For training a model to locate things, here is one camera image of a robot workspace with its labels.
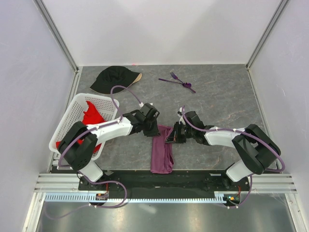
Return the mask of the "purple spoon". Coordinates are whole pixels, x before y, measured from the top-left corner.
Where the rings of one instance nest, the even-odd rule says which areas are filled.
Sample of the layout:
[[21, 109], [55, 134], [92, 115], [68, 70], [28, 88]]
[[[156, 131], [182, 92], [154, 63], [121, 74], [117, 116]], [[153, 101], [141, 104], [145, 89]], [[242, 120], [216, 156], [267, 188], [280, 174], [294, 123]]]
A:
[[176, 82], [176, 81], [170, 81], [170, 80], [166, 80], [166, 79], [162, 79], [162, 78], [158, 78], [159, 81], [163, 81], [163, 82], [167, 82], [167, 83], [172, 83], [172, 84], [178, 84], [181, 85], [183, 88], [186, 88], [188, 90], [190, 90], [192, 93], [196, 93], [195, 90], [192, 89], [192, 84], [188, 83], [188, 82]]

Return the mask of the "purple cloth napkin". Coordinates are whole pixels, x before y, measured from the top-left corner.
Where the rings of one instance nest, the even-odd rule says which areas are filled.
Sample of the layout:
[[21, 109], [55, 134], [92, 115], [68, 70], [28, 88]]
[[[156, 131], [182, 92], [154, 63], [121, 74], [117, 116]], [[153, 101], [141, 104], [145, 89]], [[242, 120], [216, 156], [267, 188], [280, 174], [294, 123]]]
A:
[[153, 174], [169, 174], [173, 171], [172, 143], [166, 143], [166, 139], [173, 131], [172, 127], [158, 125], [159, 136], [152, 139], [151, 167]]

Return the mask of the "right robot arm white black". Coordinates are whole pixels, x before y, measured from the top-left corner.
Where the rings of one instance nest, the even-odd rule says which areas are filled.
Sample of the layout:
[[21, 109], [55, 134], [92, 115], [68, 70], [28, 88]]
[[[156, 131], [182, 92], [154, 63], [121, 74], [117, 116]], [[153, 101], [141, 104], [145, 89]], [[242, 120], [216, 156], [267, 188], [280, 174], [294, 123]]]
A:
[[245, 128], [225, 129], [214, 125], [204, 125], [195, 111], [185, 114], [174, 124], [166, 143], [186, 143], [187, 139], [194, 139], [201, 145], [220, 145], [235, 148], [240, 161], [232, 164], [221, 178], [222, 187], [233, 190], [239, 181], [252, 174], [263, 174], [269, 166], [280, 158], [278, 146], [255, 124]]

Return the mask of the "purple fork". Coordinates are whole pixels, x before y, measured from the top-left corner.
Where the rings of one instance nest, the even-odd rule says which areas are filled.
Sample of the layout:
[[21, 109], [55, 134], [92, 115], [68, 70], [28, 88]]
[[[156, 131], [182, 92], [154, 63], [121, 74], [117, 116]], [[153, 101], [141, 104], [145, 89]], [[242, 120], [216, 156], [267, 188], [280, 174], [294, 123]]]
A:
[[176, 75], [174, 72], [170, 72], [170, 75], [173, 79], [179, 81], [183, 86], [185, 85], [185, 83], [183, 81], [181, 81]]

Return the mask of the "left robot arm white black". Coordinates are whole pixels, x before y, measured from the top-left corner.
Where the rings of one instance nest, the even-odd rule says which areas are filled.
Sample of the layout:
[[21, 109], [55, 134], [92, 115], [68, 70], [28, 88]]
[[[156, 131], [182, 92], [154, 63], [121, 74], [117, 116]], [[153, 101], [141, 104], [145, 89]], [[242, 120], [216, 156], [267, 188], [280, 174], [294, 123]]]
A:
[[157, 117], [159, 111], [150, 103], [140, 109], [126, 113], [117, 119], [104, 123], [85, 125], [78, 121], [72, 125], [57, 147], [70, 168], [81, 173], [89, 185], [95, 190], [101, 190], [106, 185], [103, 171], [92, 160], [96, 146], [117, 137], [129, 136], [143, 132], [147, 137], [158, 136]]

